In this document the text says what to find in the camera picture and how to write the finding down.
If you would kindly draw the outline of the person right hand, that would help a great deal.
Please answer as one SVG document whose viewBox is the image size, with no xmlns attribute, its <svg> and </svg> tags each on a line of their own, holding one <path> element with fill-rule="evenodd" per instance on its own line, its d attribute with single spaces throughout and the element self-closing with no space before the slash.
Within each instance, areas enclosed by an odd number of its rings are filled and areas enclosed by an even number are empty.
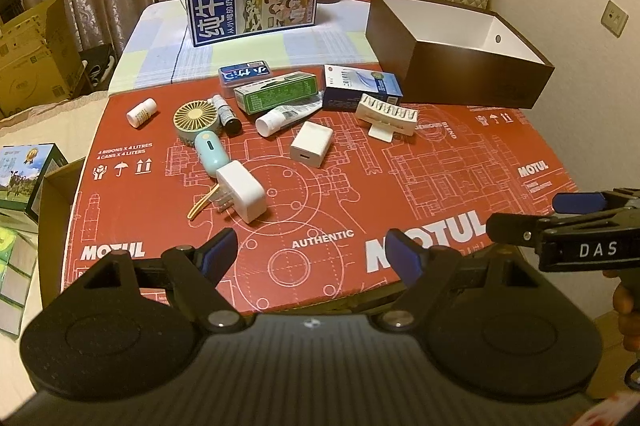
<svg viewBox="0 0 640 426">
<path fill-rule="evenodd" d="M 624 348 L 638 352 L 640 346 L 639 313 L 634 311 L 634 295 L 623 283 L 617 285 L 612 296 L 613 309 L 618 316 L 618 331 L 623 335 Z"/>
</svg>

